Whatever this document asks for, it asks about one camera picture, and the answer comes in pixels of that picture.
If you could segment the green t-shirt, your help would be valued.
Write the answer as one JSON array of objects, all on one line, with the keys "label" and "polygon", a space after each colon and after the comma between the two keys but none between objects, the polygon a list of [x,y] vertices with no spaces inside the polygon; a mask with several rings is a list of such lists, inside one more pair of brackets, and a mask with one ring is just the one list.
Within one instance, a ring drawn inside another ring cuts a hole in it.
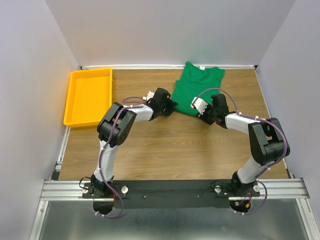
[{"label": "green t-shirt", "polygon": [[196,67],[187,61],[180,79],[175,81],[175,88],[171,95],[171,99],[177,103],[174,110],[196,117],[199,112],[191,107],[193,99],[207,89],[220,88],[224,75],[224,69]]}]

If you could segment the yellow plastic tray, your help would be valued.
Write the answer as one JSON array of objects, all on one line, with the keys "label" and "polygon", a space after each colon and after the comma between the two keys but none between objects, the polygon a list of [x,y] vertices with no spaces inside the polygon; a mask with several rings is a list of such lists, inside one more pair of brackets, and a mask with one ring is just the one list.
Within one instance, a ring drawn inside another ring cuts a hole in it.
[{"label": "yellow plastic tray", "polygon": [[96,126],[112,105],[113,70],[72,71],[69,77],[63,123],[69,127]]}]

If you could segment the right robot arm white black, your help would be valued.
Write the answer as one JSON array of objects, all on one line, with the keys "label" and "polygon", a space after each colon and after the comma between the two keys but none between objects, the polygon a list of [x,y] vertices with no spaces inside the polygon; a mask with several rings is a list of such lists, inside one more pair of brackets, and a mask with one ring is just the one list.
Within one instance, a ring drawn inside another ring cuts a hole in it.
[{"label": "right robot arm white black", "polygon": [[215,123],[224,129],[248,135],[250,158],[231,178],[229,189],[241,196],[254,187],[257,178],[268,168],[290,154],[290,145],[277,118],[246,116],[230,111],[224,94],[211,97],[212,103],[196,97],[191,106],[198,111],[197,117],[209,125]]}]

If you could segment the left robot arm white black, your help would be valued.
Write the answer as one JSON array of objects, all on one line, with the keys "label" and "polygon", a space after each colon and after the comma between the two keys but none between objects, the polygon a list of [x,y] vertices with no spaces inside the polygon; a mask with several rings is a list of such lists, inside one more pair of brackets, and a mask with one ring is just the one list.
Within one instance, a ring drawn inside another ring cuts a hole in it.
[{"label": "left robot arm white black", "polygon": [[125,142],[134,123],[152,121],[159,116],[170,116],[177,102],[171,94],[157,88],[147,94],[145,102],[130,101],[130,105],[114,102],[97,126],[100,144],[97,167],[90,177],[93,191],[101,198],[115,194],[111,182],[114,178],[114,165],[117,151]]}]

